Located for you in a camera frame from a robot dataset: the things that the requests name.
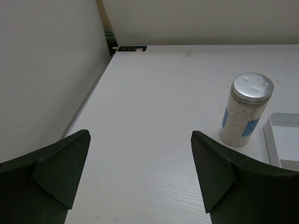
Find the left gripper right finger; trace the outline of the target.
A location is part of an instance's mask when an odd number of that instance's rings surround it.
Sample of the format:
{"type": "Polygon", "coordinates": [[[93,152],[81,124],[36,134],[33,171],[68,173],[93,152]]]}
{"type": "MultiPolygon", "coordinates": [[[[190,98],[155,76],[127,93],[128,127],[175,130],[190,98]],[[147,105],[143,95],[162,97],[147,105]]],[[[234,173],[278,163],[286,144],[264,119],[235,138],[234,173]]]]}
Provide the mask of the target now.
{"type": "Polygon", "coordinates": [[[214,224],[296,224],[299,174],[193,131],[192,154],[205,211],[214,224]]]}

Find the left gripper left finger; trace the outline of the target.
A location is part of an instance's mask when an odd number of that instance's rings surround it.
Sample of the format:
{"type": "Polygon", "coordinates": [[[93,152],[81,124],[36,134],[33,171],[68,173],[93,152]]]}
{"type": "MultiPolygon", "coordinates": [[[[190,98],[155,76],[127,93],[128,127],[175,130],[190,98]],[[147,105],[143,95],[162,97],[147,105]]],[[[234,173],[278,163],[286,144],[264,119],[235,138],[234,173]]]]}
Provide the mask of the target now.
{"type": "Polygon", "coordinates": [[[2,224],[63,224],[72,209],[91,136],[80,130],[0,165],[2,224]]]}

